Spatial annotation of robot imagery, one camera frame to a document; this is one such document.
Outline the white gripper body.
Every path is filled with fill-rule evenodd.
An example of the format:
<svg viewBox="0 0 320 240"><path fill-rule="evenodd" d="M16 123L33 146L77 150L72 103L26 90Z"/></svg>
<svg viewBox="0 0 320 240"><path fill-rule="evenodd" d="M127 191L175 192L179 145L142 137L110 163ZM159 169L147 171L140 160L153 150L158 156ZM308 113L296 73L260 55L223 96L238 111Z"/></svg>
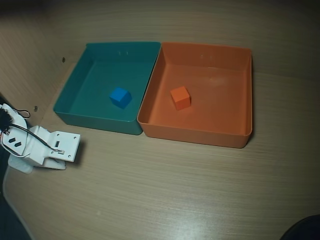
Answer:
<svg viewBox="0 0 320 240"><path fill-rule="evenodd" d="M74 162L80 144L81 136L75 133L54 131L49 132L41 126L34 126L30 129L35 135L45 141L49 146L44 145L32 135L28 135L27 145L24 154L27 156L24 161L31 166L44 166L46 158Z"/></svg>

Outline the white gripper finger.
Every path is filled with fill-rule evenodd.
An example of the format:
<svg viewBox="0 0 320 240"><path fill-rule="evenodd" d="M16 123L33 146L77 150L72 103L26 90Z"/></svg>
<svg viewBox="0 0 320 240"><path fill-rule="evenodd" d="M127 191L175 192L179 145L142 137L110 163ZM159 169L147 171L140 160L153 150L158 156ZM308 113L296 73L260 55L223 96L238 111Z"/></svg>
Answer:
<svg viewBox="0 0 320 240"><path fill-rule="evenodd" d="M45 158L43 162L43 167L54 170L65 170L66 163L63 160L55 159L55 158Z"/></svg>

